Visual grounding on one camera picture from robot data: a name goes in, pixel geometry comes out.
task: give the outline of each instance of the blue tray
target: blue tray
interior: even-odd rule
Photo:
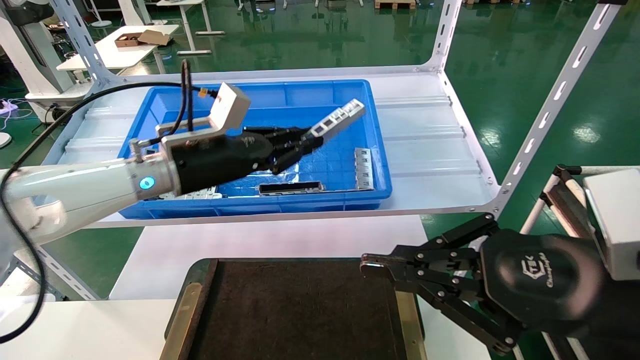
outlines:
[[[203,86],[218,88],[219,84]],[[218,192],[223,194],[222,199],[141,201],[121,210],[120,214],[123,217],[182,218],[370,210],[377,209],[380,202],[391,195],[387,157],[368,81],[250,83],[237,86],[252,101],[243,126],[312,126],[352,99],[362,102],[366,113],[338,136],[282,174],[274,176],[270,172],[256,172],[244,179],[220,185]],[[212,98],[194,96],[194,117],[207,116],[212,105]],[[128,143],[131,138],[143,140],[155,137],[156,125],[174,122],[179,108],[179,88],[151,88],[140,106],[118,156],[130,156]],[[238,135],[240,132],[241,130],[233,129],[227,134]],[[371,149],[374,190],[258,196],[258,185],[267,183],[320,181],[326,190],[353,190],[356,188],[356,147]]]

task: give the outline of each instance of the metal bracket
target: metal bracket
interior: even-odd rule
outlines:
[[[456,29],[462,1],[446,0],[442,6],[440,23],[438,24],[438,32],[436,34],[436,41],[433,44],[431,58],[422,65],[422,67],[433,68],[433,71],[437,73],[442,72],[447,64],[447,57],[449,55],[449,49],[451,48],[451,39]]]
[[[547,96],[547,100],[542,106],[542,109],[540,109],[536,120],[533,122],[529,134],[527,134],[524,143],[511,164],[509,172],[502,183],[502,188],[493,201],[485,204],[480,209],[486,210],[493,208],[492,211],[496,213],[496,217],[500,215],[511,194],[513,194],[513,191],[508,190],[515,189],[520,182],[522,175],[529,166],[540,144],[542,144],[542,140],[547,135],[557,114],[563,107],[567,97],[569,97],[573,87],[578,82],[582,71],[589,63],[591,56],[595,53],[598,44],[602,41],[604,34],[616,17],[620,7],[621,5],[611,4],[596,5],[584,30],[582,30],[582,34],[580,34],[578,41],[573,47],[569,58],[564,64],[560,75],[558,75],[556,83]]]
[[[71,269],[55,259],[55,257],[48,253],[41,246],[36,246],[38,254],[42,258],[44,265],[49,268],[54,274],[60,277],[67,285],[69,285],[78,295],[84,300],[100,300],[100,297],[93,291],[76,273]]]
[[[67,35],[74,44],[78,54],[89,72],[92,81],[99,86],[108,83],[116,75],[105,66],[102,57],[86,29],[83,18],[71,0],[51,0],[51,6],[67,29]]]
[[[22,270],[25,274],[27,274],[30,278],[32,278],[38,284],[42,283],[42,278],[40,277],[40,274],[33,271],[30,267],[27,266],[27,264],[21,262],[15,256],[13,257],[13,261],[15,262],[15,268],[19,268],[20,270]],[[42,284],[42,286],[45,287],[48,293],[51,293],[53,294],[53,296],[56,297],[56,301],[68,300],[68,297],[64,296],[60,291],[58,291],[58,289],[54,288],[53,285],[49,284],[48,281]]]

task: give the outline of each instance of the white table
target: white table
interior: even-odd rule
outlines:
[[[171,35],[178,29],[178,25],[149,25],[149,26],[123,26],[109,34],[106,38],[98,41],[95,48],[98,50],[104,66],[107,69],[126,69],[142,61],[149,53],[153,52],[160,74],[166,74],[162,56],[157,50],[158,45],[143,44],[132,47],[117,47],[115,40],[125,33],[142,33],[145,30],[159,31],[165,35]],[[86,70],[80,55],[75,55],[71,59],[56,67],[58,70]]]
[[[158,360],[175,300],[48,302],[33,325],[0,345],[0,359]],[[0,332],[18,327],[26,304],[0,322]]]
[[[177,298],[202,258],[359,258],[427,241],[420,217],[333,218],[146,227],[109,298]],[[420,300],[429,360],[489,360],[486,346]]]
[[[207,6],[204,4],[204,0],[181,0],[181,1],[168,1],[160,0],[156,3],[156,6],[180,6],[180,14],[182,14],[182,22],[184,23],[184,32],[187,34],[187,40],[189,40],[189,51],[178,51],[178,55],[202,55],[211,54],[211,50],[196,50],[196,45],[193,43],[193,37],[191,36],[191,28],[189,27],[189,21],[187,21],[186,9],[191,5],[202,5],[202,15],[204,16],[204,23],[207,26],[207,31],[196,31],[196,35],[224,35],[224,31],[212,31],[211,23],[209,22],[209,14],[207,13]]]

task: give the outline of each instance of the reflective floor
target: reflective floor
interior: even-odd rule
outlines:
[[[475,4],[460,10],[446,66],[495,175],[501,179],[519,150],[542,102],[584,27],[595,0],[527,0],[522,4]],[[208,0],[213,30],[224,37],[196,37],[196,72],[418,64],[433,48],[442,0],[425,0],[416,10],[375,10],[372,0],[292,0],[247,3],[238,12],[231,0]],[[587,66],[522,182],[500,218],[519,229],[557,163],[629,165],[639,162],[640,4],[618,14]],[[181,24],[177,8],[149,6],[154,19]],[[193,31],[205,29],[199,6],[188,10]],[[120,18],[111,19],[114,24]],[[115,28],[95,30],[99,37]],[[168,72],[178,72],[178,50],[188,48],[184,29],[163,50]],[[157,74],[149,56],[125,74]],[[15,141],[0,150],[0,167],[33,137],[36,124],[11,122]],[[468,215],[425,215],[429,236],[446,231]],[[108,295],[141,229],[79,231],[51,244],[101,296]],[[560,232],[545,213],[533,233]],[[527,355],[549,359],[541,337],[520,343]]]

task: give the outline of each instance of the black cable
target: black cable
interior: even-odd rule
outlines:
[[[184,67],[184,77],[185,77],[185,88],[189,95],[187,96],[187,129],[188,131],[193,131],[193,90],[191,89],[191,64],[187,61],[187,59],[182,61],[182,66]]]
[[[106,89],[106,90],[103,90],[103,91],[100,91],[100,92],[97,92],[95,94],[90,95],[89,97],[83,99],[81,102],[73,105],[69,110],[65,111],[64,114],[62,114],[59,118],[55,119],[54,122],[51,123],[50,126],[45,128],[44,131],[42,131],[42,133],[40,133],[40,135],[35,140],[33,140],[31,145],[29,145],[22,152],[22,154],[20,154],[20,156],[15,160],[15,162],[11,166],[11,168],[9,168],[4,173],[4,176],[2,177],[2,181],[0,181],[0,207],[2,207],[2,210],[4,211],[4,213],[6,214],[7,219],[9,220],[9,223],[11,224],[11,226],[13,227],[15,232],[22,238],[22,241],[24,242],[26,247],[29,249],[29,252],[31,253],[31,256],[33,256],[33,259],[36,262],[36,267],[38,269],[38,272],[40,273],[40,289],[38,291],[38,299],[36,301],[36,304],[33,307],[33,310],[31,311],[31,314],[29,315],[27,320],[25,320],[24,323],[22,323],[22,325],[17,327],[14,331],[9,332],[6,335],[0,336],[0,344],[6,343],[7,341],[15,339],[17,336],[20,336],[26,329],[29,328],[29,326],[31,326],[31,324],[33,324],[33,322],[35,321],[36,317],[38,317],[38,314],[40,314],[40,310],[42,309],[42,304],[44,302],[44,295],[45,295],[45,286],[44,286],[44,284],[47,281],[46,273],[45,273],[45,270],[44,270],[44,264],[42,263],[42,259],[38,255],[38,252],[37,252],[37,250],[35,248],[35,245],[33,245],[31,240],[29,239],[29,236],[27,235],[25,230],[22,229],[22,227],[20,226],[18,221],[15,219],[15,216],[14,216],[13,212],[9,208],[8,200],[6,198],[6,193],[5,193],[6,184],[9,181],[9,177],[11,177],[11,175],[14,172],[18,171],[20,166],[27,160],[27,158],[30,155],[33,154],[34,151],[36,151],[38,146],[42,145],[42,143],[47,138],[47,136],[49,136],[60,124],[69,121],[69,119],[71,119],[71,116],[77,110],[81,109],[83,106],[85,106],[88,103],[90,103],[90,102],[92,102],[92,101],[94,101],[96,99],[99,99],[99,98],[101,98],[101,97],[103,97],[105,95],[113,94],[113,93],[121,91],[121,90],[127,90],[127,89],[131,89],[131,88],[148,87],[148,86],[181,86],[181,84],[165,83],[165,82],[134,83],[134,84],[126,84],[126,85],[115,86],[113,88],[109,88],[109,89]],[[193,87],[192,90],[201,91],[201,89],[199,87],[197,87],[197,86]],[[215,90],[207,90],[207,93],[209,95],[211,95],[211,96],[216,96],[218,94]]]
[[[47,122],[47,115],[49,114],[49,112],[51,111],[51,109],[53,109],[53,106],[50,106],[50,107],[47,109],[47,112],[46,112],[46,113],[44,113],[44,123],[45,123],[45,124],[48,124],[48,122]]]

